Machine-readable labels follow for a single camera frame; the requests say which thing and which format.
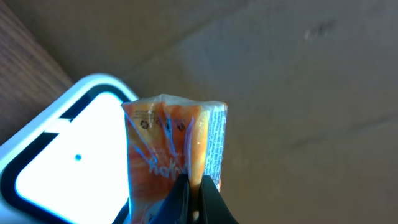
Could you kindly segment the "small orange snack packet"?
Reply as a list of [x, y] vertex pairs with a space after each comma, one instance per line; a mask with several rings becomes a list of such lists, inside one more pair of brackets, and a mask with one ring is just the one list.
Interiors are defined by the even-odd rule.
[[181, 174], [194, 192], [204, 175], [221, 188], [226, 103], [162, 94], [121, 106], [132, 223], [148, 223]]

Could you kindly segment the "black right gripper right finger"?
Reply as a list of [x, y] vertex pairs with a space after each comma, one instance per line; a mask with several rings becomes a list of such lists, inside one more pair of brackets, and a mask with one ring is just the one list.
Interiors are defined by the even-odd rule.
[[199, 223], [238, 224], [210, 176], [204, 175], [199, 191]]

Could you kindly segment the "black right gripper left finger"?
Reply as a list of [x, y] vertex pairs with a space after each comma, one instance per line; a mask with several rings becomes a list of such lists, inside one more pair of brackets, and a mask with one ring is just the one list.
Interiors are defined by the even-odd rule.
[[187, 174], [180, 174], [150, 224], [187, 224], [190, 208], [190, 185]]

